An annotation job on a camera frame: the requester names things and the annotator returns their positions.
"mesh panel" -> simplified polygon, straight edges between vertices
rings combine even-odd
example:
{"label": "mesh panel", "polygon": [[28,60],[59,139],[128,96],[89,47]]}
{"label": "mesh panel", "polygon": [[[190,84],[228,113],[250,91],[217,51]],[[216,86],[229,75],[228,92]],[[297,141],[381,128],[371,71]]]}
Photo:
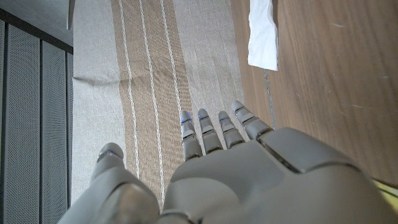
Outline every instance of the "mesh panel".
{"label": "mesh panel", "polygon": [[65,52],[46,42],[42,52],[42,223],[57,223],[68,206]]}
{"label": "mesh panel", "polygon": [[[3,63],[4,63],[4,28],[5,28],[5,24],[4,21],[0,20],[0,105],[2,105],[2,71],[3,71]],[[2,113],[0,113],[0,126],[2,126],[1,124],[2,121]]]}
{"label": "mesh panel", "polygon": [[67,66],[68,66],[68,101],[69,101],[69,108],[68,108],[68,142],[69,142],[69,193],[71,192],[71,182],[72,182],[72,132],[73,132],[73,85],[72,85],[72,78],[73,78],[73,55],[67,54]]}
{"label": "mesh panel", "polygon": [[9,26],[4,223],[39,222],[39,39]]}

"wood grain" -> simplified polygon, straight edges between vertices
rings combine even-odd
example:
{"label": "wood grain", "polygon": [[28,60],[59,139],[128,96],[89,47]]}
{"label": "wood grain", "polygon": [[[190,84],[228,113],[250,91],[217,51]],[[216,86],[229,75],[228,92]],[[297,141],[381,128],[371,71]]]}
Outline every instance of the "wood grain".
{"label": "wood grain", "polygon": [[241,70],[244,104],[256,116],[272,124],[267,88],[264,81],[264,69],[248,64],[249,0],[231,0],[232,18],[234,21],[236,48],[238,50],[239,67]]}
{"label": "wood grain", "polygon": [[269,80],[278,127],[398,184],[397,1],[279,1],[277,10],[279,71]]}

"beige tablecloth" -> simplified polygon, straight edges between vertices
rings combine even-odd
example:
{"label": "beige tablecloth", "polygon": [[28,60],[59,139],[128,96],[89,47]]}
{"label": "beige tablecloth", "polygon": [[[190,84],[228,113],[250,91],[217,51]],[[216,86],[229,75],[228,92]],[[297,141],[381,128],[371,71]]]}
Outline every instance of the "beige tablecloth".
{"label": "beige tablecloth", "polygon": [[199,132],[206,108],[222,136],[218,112],[243,101],[229,0],[77,1],[73,44],[72,203],[115,142],[162,205],[183,162],[179,112]]}

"gray robotic hand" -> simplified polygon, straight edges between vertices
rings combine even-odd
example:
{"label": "gray robotic hand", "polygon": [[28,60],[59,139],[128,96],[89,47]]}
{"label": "gray robotic hand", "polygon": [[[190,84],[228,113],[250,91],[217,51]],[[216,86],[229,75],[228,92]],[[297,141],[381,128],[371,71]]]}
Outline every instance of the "gray robotic hand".
{"label": "gray robotic hand", "polygon": [[238,101],[232,109],[250,141],[222,111],[224,150],[201,109],[206,155],[182,112],[185,162],[170,180],[161,214],[154,194],[124,169],[121,149],[107,144],[90,188],[60,223],[398,223],[349,158],[300,131],[274,131]]}

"white paper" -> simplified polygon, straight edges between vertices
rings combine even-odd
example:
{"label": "white paper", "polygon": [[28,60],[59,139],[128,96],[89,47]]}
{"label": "white paper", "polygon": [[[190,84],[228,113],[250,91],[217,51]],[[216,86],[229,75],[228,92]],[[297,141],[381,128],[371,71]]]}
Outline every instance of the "white paper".
{"label": "white paper", "polygon": [[250,0],[249,65],[278,71],[278,36],[272,0]]}

